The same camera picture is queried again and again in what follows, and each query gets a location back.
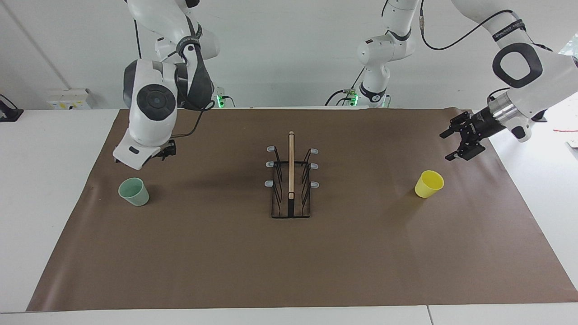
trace wall outlet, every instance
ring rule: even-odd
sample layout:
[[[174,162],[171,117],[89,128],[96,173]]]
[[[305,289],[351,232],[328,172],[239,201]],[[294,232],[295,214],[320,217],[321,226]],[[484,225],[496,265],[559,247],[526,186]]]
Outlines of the wall outlet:
[[[95,105],[88,89],[50,90],[47,102],[53,109],[92,109]]]
[[[215,92],[217,93],[215,95],[215,102],[217,103],[217,106],[219,108],[225,107],[226,103],[225,99],[223,98],[223,96],[225,96],[225,89],[223,87],[217,87]]]
[[[50,95],[50,96],[48,96],[47,103],[50,106],[50,108],[61,109],[60,108],[60,98],[62,98],[62,95]]]
[[[357,106],[359,101],[359,96],[355,92],[354,88],[349,89],[345,96],[347,99],[343,102],[344,106]]]

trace cable connector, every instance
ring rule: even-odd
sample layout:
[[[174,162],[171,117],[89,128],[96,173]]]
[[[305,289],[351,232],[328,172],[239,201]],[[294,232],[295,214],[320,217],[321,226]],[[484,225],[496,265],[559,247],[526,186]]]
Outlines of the cable connector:
[[[421,33],[424,33],[424,29],[425,29],[425,18],[424,18],[424,12],[422,10],[420,10],[420,30]]]
[[[352,88],[346,88],[346,89],[341,89],[341,90],[338,90],[338,91],[334,92],[334,93],[329,97],[329,99],[327,100],[327,102],[325,102],[325,105],[324,105],[324,106],[329,105],[329,102],[331,102],[331,100],[333,99],[333,97],[337,96],[338,94],[348,94],[349,91],[351,91],[351,89],[352,89]]]

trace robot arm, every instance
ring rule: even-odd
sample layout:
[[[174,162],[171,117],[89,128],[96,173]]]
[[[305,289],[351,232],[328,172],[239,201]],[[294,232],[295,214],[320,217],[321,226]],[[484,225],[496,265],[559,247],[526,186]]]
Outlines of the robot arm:
[[[357,48],[357,57],[365,66],[363,82],[357,87],[359,105],[381,106],[390,79],[388,62],[401,60],[416,49],[412,34],[412,20],[419,0],[387,1],[382,21],[384,35],[372,37]]]
[[[127,4],[135,20],[173,44],[180,59],[176,64],[140,59],[125,70],[129,126],[113,155],[139,170],[152,157],[176,154],[171,140],[176,109],[211,109],[214,87],[201,53],[202,27],[188,10],[198,1],[128,0]],[[212,42],[218,44],[214,37]]]
[[[452,2],[477,23],[506,9],[500,0]],[[520,142],[529,140],[530,119],[578,90],[578,60],[534,44],[515,13],[495,16],[483,26],[501,49],[494,58],[494,73],[511,89],[479,113],[471,116],[465,112],[450,121],[449,129],[440,136],[447,138],[459,132],[462,141],[456,151],[446,156],[448,160],[474,158],[485,150],[480,144],[482,139],[505,128]]]
[[[199,0],[176,0],[177,5],[181,11],[195,24],[198,25],[193,13],[193,8],[199,4]],[[204,28],[202,30],[202,37],[199,38],[201,44],[201,54],[204,60],[216,57],[221,51],[217,36],[214,33]],[[155,43],[155,52],[161,62],[166,63],[181,63],[183,62],[180,56],[176,55],[177,43],[171,41],[169,38],[161,37]]]

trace green indicator light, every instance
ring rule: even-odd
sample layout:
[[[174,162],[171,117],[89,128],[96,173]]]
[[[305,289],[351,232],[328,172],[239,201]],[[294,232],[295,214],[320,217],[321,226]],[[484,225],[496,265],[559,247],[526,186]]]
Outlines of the green indicator light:
[[[223,98],[219,95],[217,95],[217,103],[219,108],[225,107],[225,101],[223,101]]]

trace table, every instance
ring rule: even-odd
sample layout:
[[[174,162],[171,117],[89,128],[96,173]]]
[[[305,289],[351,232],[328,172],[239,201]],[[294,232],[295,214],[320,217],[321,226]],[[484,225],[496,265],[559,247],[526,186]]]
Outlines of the table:
[[[552,132],[572,102],[549,112],[552,123],[537,124],[531,141],[519,144],[502,132],[492,138],[496,150],[526,200],[570,279],[578,284],[578,160]],[[0,125],[0,311],[23,312],[68,216],[98,156],[117,110],[27,111],[18,123]],[[533,314],[556,315],[553,323],[574,323],[578,304],[401,306],[383,308],[288,308],[190,311],[96,311],[74,313],[3,314],[2,323],[74,323],[79,319],[124,320],[199,319],[203,323],[364,323],[458,324],[470,318],[482,323],[506,323],[526,316],[525,324],[542,323]]]

